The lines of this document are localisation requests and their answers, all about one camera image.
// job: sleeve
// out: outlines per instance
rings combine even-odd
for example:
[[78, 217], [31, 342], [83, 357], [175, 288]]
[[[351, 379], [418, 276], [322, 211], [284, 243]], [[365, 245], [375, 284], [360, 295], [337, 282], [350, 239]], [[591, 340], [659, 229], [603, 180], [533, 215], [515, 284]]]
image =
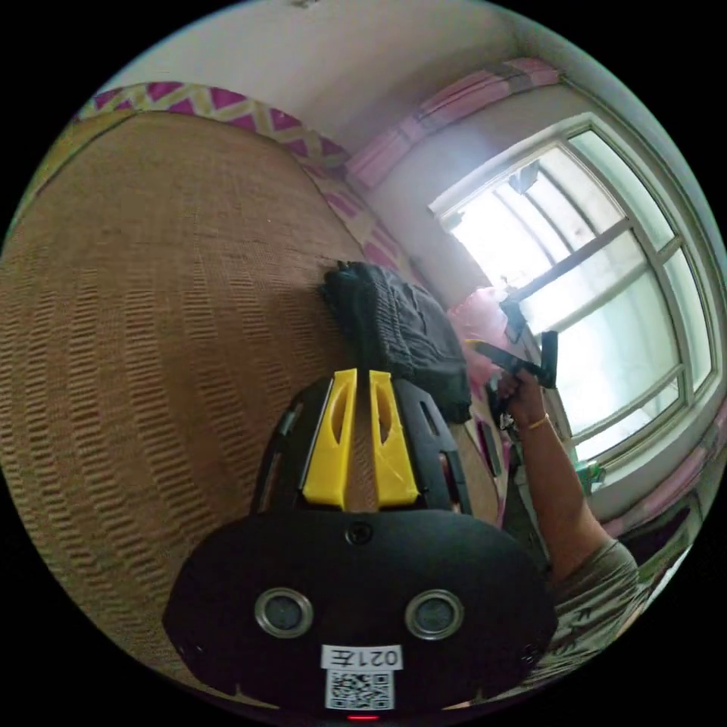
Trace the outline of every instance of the sleeve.
[[[494, 697], [505, 699], [560, 679], [602, 651], [647, 597], [638, 567], [614, 540], [595, 551], [552, 589], [558, 627], [548, 651], [526, 679]], [[474, 700], [483, 704], [491, 700]]]

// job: gold bracelet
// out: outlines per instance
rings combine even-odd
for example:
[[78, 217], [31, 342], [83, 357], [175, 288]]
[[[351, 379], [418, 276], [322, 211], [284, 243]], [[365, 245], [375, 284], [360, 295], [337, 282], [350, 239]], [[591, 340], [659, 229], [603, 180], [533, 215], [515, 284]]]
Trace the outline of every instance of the gold bracelet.
[[533, 424], [529, 424], [528, 429], [530, 429], [530, 430], [537, 429], [539, 426], [545, 424], [549, 419], [550, 419], [550, 417], [546, 414], [539, 422], [534, 422]]

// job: person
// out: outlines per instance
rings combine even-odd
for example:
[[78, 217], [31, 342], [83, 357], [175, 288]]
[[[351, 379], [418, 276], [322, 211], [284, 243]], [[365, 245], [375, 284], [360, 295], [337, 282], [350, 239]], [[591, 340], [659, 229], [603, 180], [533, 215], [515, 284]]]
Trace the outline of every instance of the person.
[[572, 672], [620, 636], [648, 598], [633, 556], [588, 507], [535, 377], [526, 371], [504, 373], [498, 395], [507, 400], [522, 443], [532, 506], [551, 563], [549, 587], [558, 626], [525, 681], [497, 697], [477, 697], [466, 705], [515, 697]]

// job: pink plastic bag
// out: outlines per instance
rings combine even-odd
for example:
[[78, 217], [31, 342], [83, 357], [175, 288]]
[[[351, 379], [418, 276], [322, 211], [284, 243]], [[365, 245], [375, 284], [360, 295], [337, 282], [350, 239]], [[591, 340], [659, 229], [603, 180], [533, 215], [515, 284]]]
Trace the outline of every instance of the pink plastic bag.
[[462, 344], [467, 372], [478, 386], [486, 384], [499, 369], [464, 341], [478, 339], [509, 350], [510, 343], [505, 335], [507, 316], [500, 309], [501, 298], [502, 291], [495, 288], [477, 288], [464, 302], [447, 311], [447, 318]]

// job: window pane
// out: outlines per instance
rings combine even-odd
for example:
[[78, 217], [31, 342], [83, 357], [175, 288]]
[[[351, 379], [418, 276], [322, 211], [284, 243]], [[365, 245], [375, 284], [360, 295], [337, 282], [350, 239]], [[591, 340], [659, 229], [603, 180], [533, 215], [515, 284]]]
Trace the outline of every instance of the window pane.
[[598, 134], [587, 131], [574, 136], [570, 139], [570, 143], [584, 154], [623, 196], [657, 250], [674, 237], [671, 226], [641, 180]]
[[652, 273], [563, 331], [558, 348], [558, 392], [574, 435], [630, 404], [678, 363]]
[[557, 263], [570, 255], [570, 250], [564, 245], [558, 233], [526, 196], [519, 195], [507, 182], [497, 187], [495, 192], [532, 230], [533, 235], [538, 238]]
[[679, 313], [682, 314], [684, 320], [689, 357], [691, 358], [692, 383], [696, 391], [712, 370], [707, 321], [704, 319], [697, 284], [694, 282], [694, 276], [689, 269], [689, 263], [684, 253], [677, 250], [666, 262], [664, 269], [672, 284]]
[[574, 250], [582, 248], [595, 237], [588, 223], [542, 173], [526, 196], [545, 212]]
[[462, 221], [452, 234], [467, 248], [492, 285], [516, 288], [551, 268], [538, 243], [491, 192], [460, 210]]
[[530, 295], [520, 304], [520, 310], [537, 335], [591, 303], [645, 260], [636, 238], [626, 231], [578, 267]]
[[599, 454], [616, 447], [625, 439], [632, 437], [639, 429], [643, 429], [650, 421], [665, 412], [679, 398], [679, 387], [672, 382], [655, 396], [642, 409], [637, 409], [620, 422], [604, 429], [590, 439], [576, 445], [576, 455], [582, 462], [595, 459]]
[[608, 194], [562, 149], [556, 147], [543, 154], [540, 166], [568, 193], [597, 233], [605, 232], [625, 217]]

